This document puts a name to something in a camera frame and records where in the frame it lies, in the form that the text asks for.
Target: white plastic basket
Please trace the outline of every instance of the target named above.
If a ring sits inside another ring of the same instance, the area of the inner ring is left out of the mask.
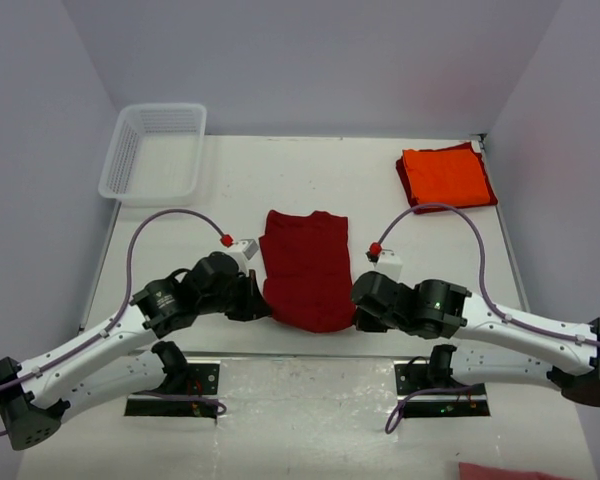
[[[98,191],[124,205],[189,205],[207,110],[196,103],[130,105],[118,116]]]

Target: cable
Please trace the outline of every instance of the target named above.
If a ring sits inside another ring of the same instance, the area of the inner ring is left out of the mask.
[[[407,404],[407,402],[413,397],[418,397],[420,395],[434,395],[438,393],[464,393],[470,391],[473,387],[474,385],[455,388],[426,388],[424,390],[418,390],[416,392],[410,393],[402,400],[400,400],[395,406],[395,408],[391,411],[389,418],[387,418],[387,423],[384,426],[384,433],[390,435],[395,431],[396,428],[398,428],[398,425],[400,425],[400,422],[402,421],[402,410],[404,409],[404,406]],[[400,414],[400,416],[392,425],[393,419],[398,413]]]
[[[215,398],[200,397],[197,395],[168,395],[166,393],[150,392],[148,390],[138,392],[138,395],[147,395],[149,397],[160,398],[172,402],[206,403],[216,407],[216,415],[224,415],[227,412],[227,406]]]
[[[402,220],[404,217],[406,217],[410,213],[416,212],[418,210],[423,210],[423,209],[432,208],[432,207],[443,208],[445,210],[449,210],[454,213],[457,213],[458,215],[460,215],[462,217],[462,219],[465,222],[467,222],[467,224],[469,225],[471,230],[473,230],[473,234],[475,235],[476,240],[478,241],[478,249],[480,251],[480,268],[479,268],[479,272],[478,272],[478,281],[479,281],[479,285],[480,285],[480,292],[482,293],[482,297],[484,298],[485,303],[487,304],[487,306],[493,313],[495,313],[502,320],[508,321],[509,323],[511,323],[512,325],[515,325],[516,327],[522,328],[524,330],[528,330],[533,333],[537,333],[538,335],[545,335],[547,337],[557,338],[559,340],[567,340],[567,341],[574,342],[574,343],[580,343],[580,340],[575,335],[566,335],[563,333],[555,333],[550,330],[545,330],[543,328],[538,328],[533,325],[529,325],[529,324],[524,323],[515,318],[511,318],[510,320],[508,320],[507,315],[498,308],[498,306],[493,302],[493,300],[491,300],[491,297],[489,296],[489,293],[487,292],[487,285],[486,285],[486,281],[485,281],[486,253],[485,253],[484,241],[482,239],[482,235],[480,235],[480,232],[478,231],[478,227],[467,216],[467,214],[456,207],[447,205],[446,203],[423,203],[421,205],[411,207],[411,208],[405,210],[404,212],[402,212],[400,215],[398,215],[393,220],[393,222],[391,222],[391,224],[389,224],[387,229],[380,236],[380,240],[378,240],[378,242],[377,242],[378,245],[382,245],[382,242],[387,238],[387,235],[389,235],[391,230],[393,230],[393,228],[398,224],[398,222],[400,220]],[[597,340],[591,340],[591,339],[585,338],[583,343],[600,348],[600,342]]]
[[[206,215],[203,215],[202,213],[198,213],[194,210],[187,210],[185,208],[168,208],[166,210],[161,210],[159,212],[156,212],[153,215],[150,215],[149,217],[145,218],[143,220],[143,222],[140,225],[138,225],[138,228],[136,228],[135,232],[133,232],[133,235],[131,236],[131,240],[129,242],[129,247],[127,248],[127,257],[126,257],[126,268],[125,268],[125,270],[126,270],[126,286],[125,286],[125,292],[124,292],[124,299],[122,300],[122,303],[120,305],[120,308],[118,309],[118,312],[113,316],[113,318],[111,319],[111,322],[109,322],[109,324],[104,328],[104,330],[106,332],[111,331],[115,327],[116,323],[118,323],[120,318],[122,318],[122,315],[124,314],[125,310],[127,309],[127,305],[129,304],[129,300],[131,299],[131,287],[132,287],[131,263],[132,263],[132,259],[133,259],[133,249],[136,245],[136,241],[138,240],[138,236],[140,235],[140,232],[142,232],[142,230],[144,230],[144,228],[149,223],[151,223],[153,220],[155,220],[156,218],[162,217],[164,215],[169,215],[172,213],[182,213],[185,215],[191,215],[193,217],[198,217],[199,219],[208,223],[211,226],[211,228],[213,228],[216,232],[218,232],[221,239],[224,240],[226,237],[228,237],[213,220],[211,220]],[[61,363],[65,362],[66,360],[69,360],[70,358],[74,357],[78,353],[89,348],[91,345],[93,345],[95,342],[97,342],[101,338],[102,337],[101,337],[100,333],[98,333],[97,335],[94,335],[93,337],[86,340],[84,343],[78,345],[77,347],[73,348],[72,350],[69,350],[64,355],[61,355],[58,358],[56,358],[55,360],[52,360],[45,365],[42,365],[40,367],[40,372],[49,370],[57,365],[60,365]],[[11,387],[14,387],[16,385],[20,385],[21,383],[26,382],[27,380],[31,380],[34,376],[35,376],[34,373],[27,373],[27,374],[23,375],[22,377],[16,378],[15,380],[11,380],[10,382],[3,383],[2,385],[0,385],[0,392],[2,392],[3,390],[7,390]]]

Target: red fabric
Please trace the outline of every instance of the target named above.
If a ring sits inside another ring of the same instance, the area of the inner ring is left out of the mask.
[[[460,480],[569,480],[540,472],[517,472],[500,468],[481,467],[472,463],[460,463]]]
[[[314,333],[351,326],[349,222],[327,212],[267,215],[260,249],[267,271],[264,298],[273,318]]]
[[[437,152],[446,152],[446,151],[450,151],[450,150],[466,150],[466,149],[473,151],[473,149],[471,147],[471,143],[463,143],[461,145],[456,145],[456,146],[447,147],[447,148],[441,148],[439,150],[420,150],[420,151],[421,152],[436,152],[436,151]],[[489,201],[484,203],[483,205],[477,205],[477,206],[497,205],[498,198],[496,197],[495,193],[493,192],[493,188],[491,187],[491,183],[489,182],[489,177],[487,177],[487,172],[484,168],[484,163],[482,162],[482,154],[475,153],[475,155],[480,163],[480,168],[482,169],[482,173],[486,180],[486,187],[487,187],[487,191],[489,193]],[[409,205],[411,205],[412,207],[415,207],[416,205],[418,205],[418,200],[415,198],[415,196],[413,195],[413,192],[411,190],[411,183],[409,182],[409,176],[407,175],[407,170],[404,166],[404,159],[402,157],[400,157],[396,161],[396,171],[398,172],[398,177],[400,178],[402,187],[404,188],[404,191],[407,194],[407,200],[409,201]],[[471,206],[460,206],[460,205],[456,205],[456,206],[458,208],[472,208]],[[414,212],[414,213],[417,215],[421,215],[423,213],[432,213],[432,212],[441,212],[441,211],[443,211],[443,209],[441,209],[441,208],[430,208],[430,209],[418,210],[417,212]]]

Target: pink cloth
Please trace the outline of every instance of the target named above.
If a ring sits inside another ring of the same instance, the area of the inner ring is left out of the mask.
[[[570,480],[540,472],[517,472],[500,468],[481,467],[473,463],[460,463],[460,480]]]

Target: tabletop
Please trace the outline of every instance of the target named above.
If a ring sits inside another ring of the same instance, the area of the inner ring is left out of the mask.
[[[401,150],[457,143],[210,136],[191,208],[210,215],[234,238],[258,238],[270,209],[347,216],[355,279],[370,269],[364,256],[369,244],[408,207],[394,168]],[[128,241],[155,211],[120,209],[87,328],[118,307]],[[520,308],[496,209],[467,214],[484,236],[490,293]],[[441,278],[477,290],[475,239],[453,214],[406,218],[385,246],[402,257],[404,283]],[[216,234],[195,219],[157,220],[137,244],[134,291],[221,248]],[[261,256],[251,263],[262,285]],[[200,317],[169,340],[192,358],[219,359],[218,393],[227,415],[217,424],[130,418],[123,416],[124,399],[118,399],[27,450],[18,479],[452,480],[460,461],[596,478],[575,406],[539,387],[489,384],[489,417],[408,419],[385,435],[386,417],[396,403],[393,359],[427,355],[434,342],[353,329],[314,335],[271,319],[242,325],[220,315]]]

